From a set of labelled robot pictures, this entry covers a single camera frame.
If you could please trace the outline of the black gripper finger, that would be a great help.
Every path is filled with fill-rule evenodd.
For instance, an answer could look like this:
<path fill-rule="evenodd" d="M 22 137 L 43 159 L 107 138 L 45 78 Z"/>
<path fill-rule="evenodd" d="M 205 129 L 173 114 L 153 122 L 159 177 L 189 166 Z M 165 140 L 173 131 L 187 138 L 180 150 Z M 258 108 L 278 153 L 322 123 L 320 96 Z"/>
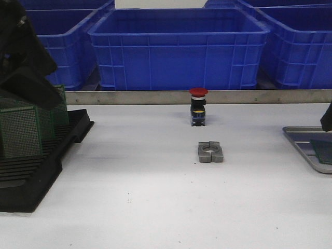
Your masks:
<path fill-rule="evenodd" d="M 325 114 L 320 119 L 320 123 L 323 131 L 329 132 L 332 130 L 332 103 L 330 103 Z"/>

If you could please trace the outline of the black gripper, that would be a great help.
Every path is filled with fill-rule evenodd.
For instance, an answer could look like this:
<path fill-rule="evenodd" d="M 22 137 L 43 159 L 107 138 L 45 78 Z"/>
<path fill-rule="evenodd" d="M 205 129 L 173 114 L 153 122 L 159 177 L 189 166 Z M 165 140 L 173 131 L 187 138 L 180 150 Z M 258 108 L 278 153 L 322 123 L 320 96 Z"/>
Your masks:
<path fill-rule="evenodd" d="M 20 2 L 1 1 L 1 96 L 55 108 L 63 99 L 46 76 L 56 69 Z"/>

